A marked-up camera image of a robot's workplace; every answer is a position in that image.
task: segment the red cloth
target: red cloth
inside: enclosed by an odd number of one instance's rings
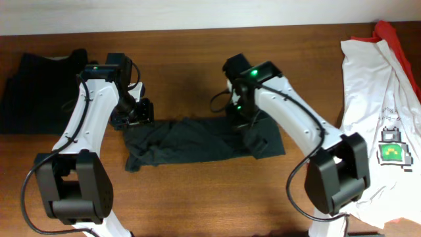
[[[415,95],[417,96],[418,100],[421,101],[421,89],[415,83],[414,75],[412,75],[412,70],[410,69],[410,63],[405,57],[401,43],[397,38],[396,29],[394,29],[390,23],[383,20],[379,21],[374,28],[372,38],[351,37],[351,39],[370,43],[377,43],[382,39],[385,40],[389,47],[392,48],[393,52],[395,52],[397,60],[399,60],[403,70],[405,71],[405,74],[408,76],[409,82],[414,89]]]

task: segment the dark garment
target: dark garment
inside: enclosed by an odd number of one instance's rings
[[[130,151],[126,163],[129,172],[138,171],[142,165],[285,155],[279,128],[271,118],[241,132],[234,132],[225,117],[156,122],[126,130],[124,142]]]
[[[0,104],[0,133],[62,134],[78,98],[75,75],[86,64],[85,49],[58,61],[23,54]]]

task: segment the clothing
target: clothing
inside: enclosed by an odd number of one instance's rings
[[[279,128],[271,118],[242,132],[233,131],[228,119],[207,118],[156,122],[123,133],[130,151],[126,170],[142,165],[221,161],[252,155],[256,159],[284,155]]]
[[[379,21],[376,24],[376,27],[373,31],[373,37],[372,38],[358,38],[358,37],[351,37],[352,40],[359,40],[363,42],[370,42],[370,43],[377,43],[381,41],[382,39],[387,42],[389,47],[393,50],[395,53],[395,56],[399,63],[401,64],[405,74],[407,75],[409,82],[415,92],[415,95],[417,96],[418,100],[421,101],[421,89],[416,84],[414,75],[412,75],[412,70],[410,68],[410,63],[405,57],[405,54],[403,53],[401,43],[399,42],[399,38],[396,34],[396,29],[392,27],[392,25],[388,22],[385,22],[383,20]]]
[[[78,98],[75,75],[86,64],[85,49],[58,61],[23,54],[0,104],[0,134],[62,134]]]
[[[383,228],[394,219],[421,224],[421,104],[385,40],[341,42],[345,112],[341,130],[366,141],[370,187],[341,209]],[[326,218],[316,211],[317,217]],[[311,237],[337,237],[342,219],[313,224]]]

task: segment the folded black cloth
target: folded black cloth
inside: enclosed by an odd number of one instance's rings
[[[57,61],[23,54],[0,104],[0,134],[62,134],[78,98],[75,75],[86,64],[85,49]]]
[[[233,131],[227,118],[156,122],[124,132],[130,155],[126,171],[142,165],[221,161],[252,155],[256,159],[285,155],[279,128],[271,119]]]

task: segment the white cloth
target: white cloth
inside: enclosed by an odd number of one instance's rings
[[[387,42],[341,42],[345,112],[341,130],[366,141],[370,187],[341,211],[383,228],[406,218],[421,224],[421,104]],[[319,217],[327,217],[316,212]],[[312,237],[338,237],[343,220],[313,223]]]

